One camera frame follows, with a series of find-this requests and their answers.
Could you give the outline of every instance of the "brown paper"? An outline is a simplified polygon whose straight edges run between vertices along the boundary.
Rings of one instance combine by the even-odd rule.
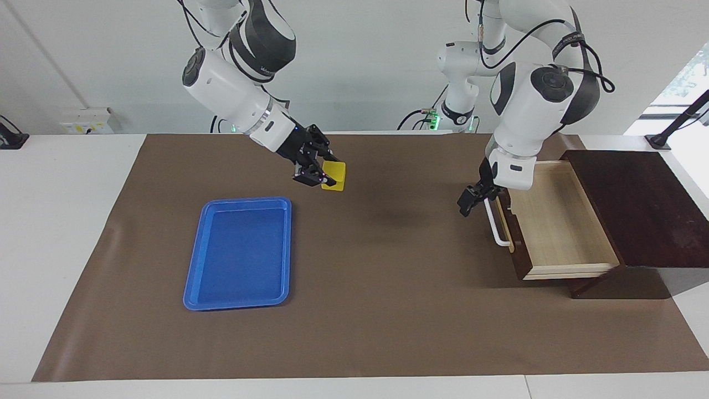
[[[563,138],[541,158],[578,148]],[[33,380],[709,369],[672,300],[572,300],[516,278],[484,209],[455,204],[489,136],[331,139],[344,192],[292,182],[242,136],[148,136]],[[294,205],[286,302],[187,310],[202,206],[275,195]]]

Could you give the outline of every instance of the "white table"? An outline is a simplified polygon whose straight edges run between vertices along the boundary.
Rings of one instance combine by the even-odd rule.
[[[707,398],[709,372],[281,380],[30,383],[145,136],[33,136],[0,152],[0,398]],[[590,149],[646,150],[640,137],[593,136]],[[667,163],[709,215],[709,199]],[[675,297],[709,351],[709,284]]]

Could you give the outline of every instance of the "robotic wrist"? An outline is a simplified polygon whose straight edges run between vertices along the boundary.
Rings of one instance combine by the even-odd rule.
[[[296,122],[293,131],[276,153],[296,166],[293,180],[311,187],[320,184],[332,187],[337,184],[336,180],[323,171],[318,162],[318,157],[334,162],[339,160],[330,150],[330,141],[316,125],[310,125],[306,129]]]

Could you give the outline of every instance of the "yellow block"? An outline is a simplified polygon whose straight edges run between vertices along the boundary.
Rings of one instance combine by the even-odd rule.
[[[336,185],[320,185],[323,190],[342,191],[345,189],[345,163],[327,160],[323,163],[323,172],[337,181]]]

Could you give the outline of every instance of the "blue tray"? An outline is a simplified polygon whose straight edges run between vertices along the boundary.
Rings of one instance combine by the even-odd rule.
[[[220,199],[202,208],[182,299],[190,310],[272,306],[288,296],[291,202]]]

